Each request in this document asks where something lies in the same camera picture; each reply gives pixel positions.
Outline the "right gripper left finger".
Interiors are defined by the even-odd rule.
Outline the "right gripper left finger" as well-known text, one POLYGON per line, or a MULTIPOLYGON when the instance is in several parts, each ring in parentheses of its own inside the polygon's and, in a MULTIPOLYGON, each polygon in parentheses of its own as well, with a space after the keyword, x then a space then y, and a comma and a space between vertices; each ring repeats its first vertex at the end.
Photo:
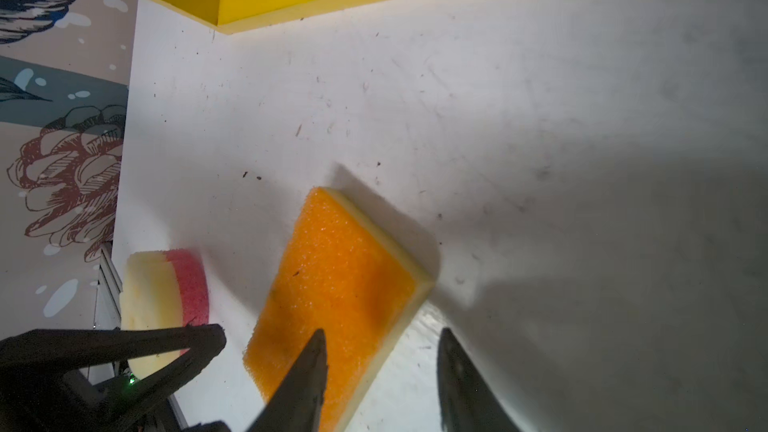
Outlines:
POLYGON ((318 431, 327 377, 326 335, 317 329, 248 431, 318 431))

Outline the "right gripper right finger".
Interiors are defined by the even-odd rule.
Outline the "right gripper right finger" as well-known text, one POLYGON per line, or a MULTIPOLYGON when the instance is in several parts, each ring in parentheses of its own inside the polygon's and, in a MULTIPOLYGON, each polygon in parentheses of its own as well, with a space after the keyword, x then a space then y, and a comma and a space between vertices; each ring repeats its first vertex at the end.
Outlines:
POLYGON ((520 432, 448 327, 440 333, 436 364, 443 431, 520 432))

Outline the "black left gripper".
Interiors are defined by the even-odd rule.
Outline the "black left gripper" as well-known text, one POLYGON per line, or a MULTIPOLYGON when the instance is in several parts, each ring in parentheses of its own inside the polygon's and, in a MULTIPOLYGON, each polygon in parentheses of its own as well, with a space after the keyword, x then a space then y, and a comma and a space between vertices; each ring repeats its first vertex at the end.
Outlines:
POLYGON ((148 331, 35 329, 1 342, 2 426, 27 431, 129 431, 196 378, 226 344, 218 324, 148 331), (90 366, 166 352, 145 379, 98 384, 90 366))

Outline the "orange sponge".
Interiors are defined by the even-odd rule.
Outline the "orange sponge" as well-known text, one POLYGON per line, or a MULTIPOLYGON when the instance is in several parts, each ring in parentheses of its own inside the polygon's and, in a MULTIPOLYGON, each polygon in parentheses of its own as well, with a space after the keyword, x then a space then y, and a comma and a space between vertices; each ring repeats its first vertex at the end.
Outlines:
POLYGON ((433 277, 340 191, 312 189, 244 353, 271 399, 315 330, 328 379, 319 428, 342 431, 413 320, 433 277))

